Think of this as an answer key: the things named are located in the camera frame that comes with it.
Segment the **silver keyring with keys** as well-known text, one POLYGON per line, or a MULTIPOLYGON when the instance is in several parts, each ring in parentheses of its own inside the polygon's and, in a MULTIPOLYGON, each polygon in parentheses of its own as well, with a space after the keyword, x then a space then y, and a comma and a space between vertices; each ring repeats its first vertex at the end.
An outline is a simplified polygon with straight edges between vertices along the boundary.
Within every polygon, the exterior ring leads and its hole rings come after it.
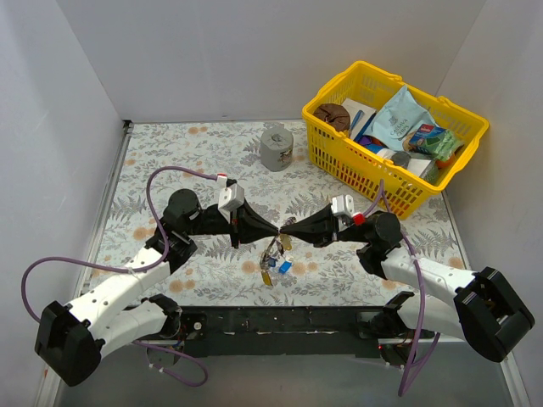
POLYGON ((264 284, 272 287, 272 278, 270 272, 280 267, 287 258, 285 253, 292 249, 292 239, 290 235, 280 233, 275 236, 268 244, 260 256, 260 273, 264 284))

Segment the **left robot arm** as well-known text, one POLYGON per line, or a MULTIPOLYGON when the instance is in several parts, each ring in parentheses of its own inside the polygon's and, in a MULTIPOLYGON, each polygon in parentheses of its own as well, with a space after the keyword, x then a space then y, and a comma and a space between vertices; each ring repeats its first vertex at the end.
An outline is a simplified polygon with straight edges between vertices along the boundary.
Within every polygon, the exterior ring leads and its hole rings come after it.
POLYGON ((39 321, 35 351, 70 387, 84 382, 101 359, 141 337, 173 338, 181 327, 179 305, 163 294, 132 308, 131 302, 167 279, 196 252, 199 235, 228 235, 231 245, 274 237, 278 229, 258 215, 233 184, 204 209, 196 193, 180 189, 169 198, 155 234, 115 274, 67 304, 53 301, 39 321))

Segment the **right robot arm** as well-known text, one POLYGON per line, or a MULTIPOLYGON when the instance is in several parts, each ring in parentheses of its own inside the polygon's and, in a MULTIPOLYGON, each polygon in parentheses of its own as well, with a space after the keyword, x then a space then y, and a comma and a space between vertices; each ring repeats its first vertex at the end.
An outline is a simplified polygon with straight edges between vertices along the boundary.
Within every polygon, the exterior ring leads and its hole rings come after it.
POLYGON ((412 288, 362 319, 367 335, 403 337, 420 326, 464 340, 487 360, 501 362, 535 325, 528 307, 497 269, 457 270, 415 257, 402 242, 400 221, 394 214, 377 211, 346 220, 327 205, 280 232, 316 248, 335 242, 362 243, 356 255, 365 272, 412 288))

